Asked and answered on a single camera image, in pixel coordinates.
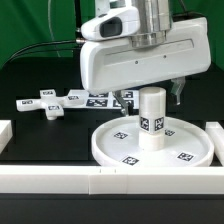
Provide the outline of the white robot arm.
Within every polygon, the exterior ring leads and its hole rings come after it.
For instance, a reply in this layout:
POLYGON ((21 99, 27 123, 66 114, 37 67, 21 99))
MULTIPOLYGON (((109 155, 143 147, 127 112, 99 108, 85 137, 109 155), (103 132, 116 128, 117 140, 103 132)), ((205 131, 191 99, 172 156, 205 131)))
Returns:
POLYGON ((122 91, 172 79, 178 91, 188 75, 211 64, 204 17, 173 21, 169 0, 123 0, 81 27, 81 80, 91 94, 111 92, 127 115, 122 91))

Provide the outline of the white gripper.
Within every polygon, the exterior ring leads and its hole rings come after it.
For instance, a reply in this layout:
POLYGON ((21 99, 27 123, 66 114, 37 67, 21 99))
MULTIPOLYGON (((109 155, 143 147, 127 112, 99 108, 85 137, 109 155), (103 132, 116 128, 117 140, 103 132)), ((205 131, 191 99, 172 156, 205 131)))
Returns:
POLYGON ((210 64, 204 17, 175 22, 166 41, 157 46, 134 48, 130 39, 120 38, 88 41, 80 53, 84 89, 92 94, 114 91, 124 116, 129 110, 121 90, 172 79, 171 94, 179 105, 186 83, 183 76, 204 72, 210 64))

